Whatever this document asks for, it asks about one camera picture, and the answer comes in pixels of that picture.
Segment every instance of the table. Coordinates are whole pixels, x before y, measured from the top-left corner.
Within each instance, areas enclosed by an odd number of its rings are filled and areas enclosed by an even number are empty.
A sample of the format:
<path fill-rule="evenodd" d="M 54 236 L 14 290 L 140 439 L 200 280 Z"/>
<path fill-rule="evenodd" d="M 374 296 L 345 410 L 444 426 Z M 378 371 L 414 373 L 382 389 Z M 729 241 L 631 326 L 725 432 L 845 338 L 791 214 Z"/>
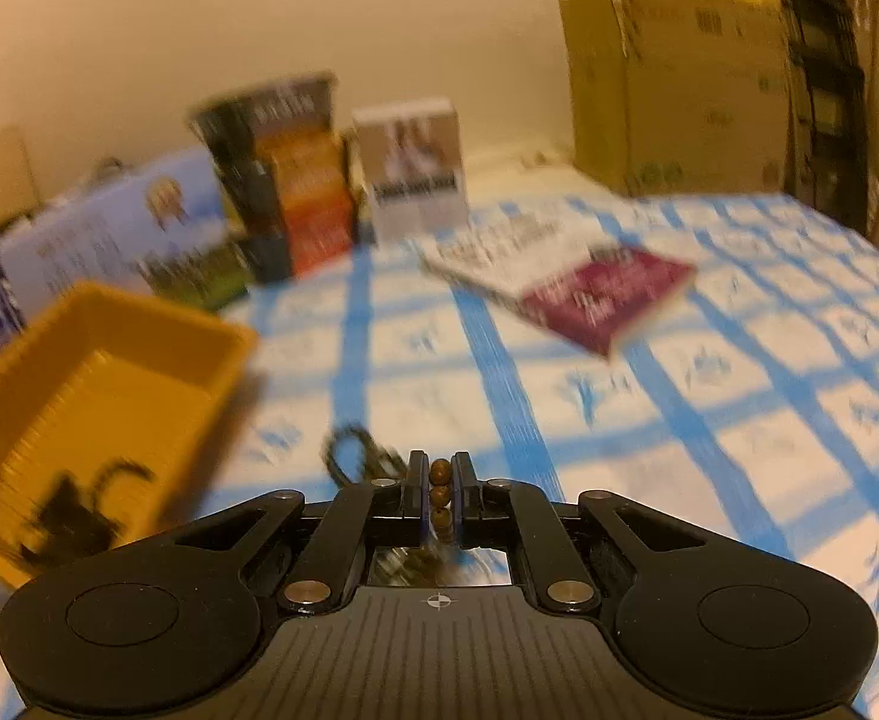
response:
<path fill-rule="evenodd" d="M 225 316 L 262 338 L 255 396 L 200 513 L 332 497 L 321 443 L 359 422 L 402 454 L 468 450 L 484 478 L 608 488 L 800 560 L 879 621 L 879 252 L 781 196 L 543 196 L 473 221 L 527 204 L 696 262 L 695 290 L 609 362 L 420 274 L 410 242 L 254 290 Z M 0 720 L 19 707 L 0 662 Z M 857 707 L 879 720 L 879 654 Z"/>

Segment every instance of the beige wall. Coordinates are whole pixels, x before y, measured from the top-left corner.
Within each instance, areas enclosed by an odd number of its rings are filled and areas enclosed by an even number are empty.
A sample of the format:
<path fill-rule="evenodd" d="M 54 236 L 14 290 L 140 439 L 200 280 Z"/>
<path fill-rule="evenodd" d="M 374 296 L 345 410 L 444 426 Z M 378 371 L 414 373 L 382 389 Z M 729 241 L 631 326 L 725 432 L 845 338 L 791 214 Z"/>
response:
<path fill-rule="evenodd" d="M 556 0 L 0 0 L 0 125 L 40 190 L 188 143 L 196 100 L 331 68 L 352 106 L 450 95 L 467 151 L 569 140 Z"/>

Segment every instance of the yellow plastic tray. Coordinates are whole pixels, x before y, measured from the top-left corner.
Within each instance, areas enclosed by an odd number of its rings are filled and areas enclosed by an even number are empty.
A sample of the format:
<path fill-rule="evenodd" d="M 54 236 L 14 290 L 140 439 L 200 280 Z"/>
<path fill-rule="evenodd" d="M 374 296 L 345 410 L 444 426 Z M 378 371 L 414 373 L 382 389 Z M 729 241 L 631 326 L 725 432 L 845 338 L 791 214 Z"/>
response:
<path fill-rule="evenodd" d="M 153 533 L 244 372 L 255 333 L 159 298 L 75 286 L 0 355 L 0 577 L 37 569 L 20 534 L 64 471 L 79 488 L 116 459 L 100 512 L 116 544 Z"/>

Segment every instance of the wooden bead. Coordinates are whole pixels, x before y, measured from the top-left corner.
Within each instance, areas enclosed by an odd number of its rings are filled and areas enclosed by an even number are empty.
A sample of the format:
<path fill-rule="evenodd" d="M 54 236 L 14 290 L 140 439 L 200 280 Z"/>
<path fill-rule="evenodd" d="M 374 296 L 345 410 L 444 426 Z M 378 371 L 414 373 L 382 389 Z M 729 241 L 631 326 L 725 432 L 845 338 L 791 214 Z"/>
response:
<path fill-rule="evenodd" d="M 447 485 L 452 480 L 452 463 L 439 458 L 430 466 L 430 482 L 433 485 Z"/>
<path fill-rule="evenodd" d="M 452 512 L 448 509 L 433 509 L 431 519 L 433 519 L 433 528 L 438 535 L 452 528 Z"/>
<path fill-rule="evenodd" d="M 430 503 L 433 504 L 433 507 L 436 507 L 436 509 L 445 509 L 449 506 L 451 498 L 452 488 L 450 485 L 437 485 L 430 490 Z"/>

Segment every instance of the yellow bin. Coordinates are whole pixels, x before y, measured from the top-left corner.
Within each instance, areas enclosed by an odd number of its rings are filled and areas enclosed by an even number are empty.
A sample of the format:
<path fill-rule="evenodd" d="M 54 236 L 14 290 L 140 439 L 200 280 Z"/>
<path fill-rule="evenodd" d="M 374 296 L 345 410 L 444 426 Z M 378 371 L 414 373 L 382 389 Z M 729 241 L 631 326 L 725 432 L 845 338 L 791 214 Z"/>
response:
<path fill-rule="evenodd" d="M 255 342 L 249 328 L 83 283 L 7 346 L 1 579 L 24 584 L 77 535 L 95 551 L 106 530 L 109 546 L 153 533 Z"/>

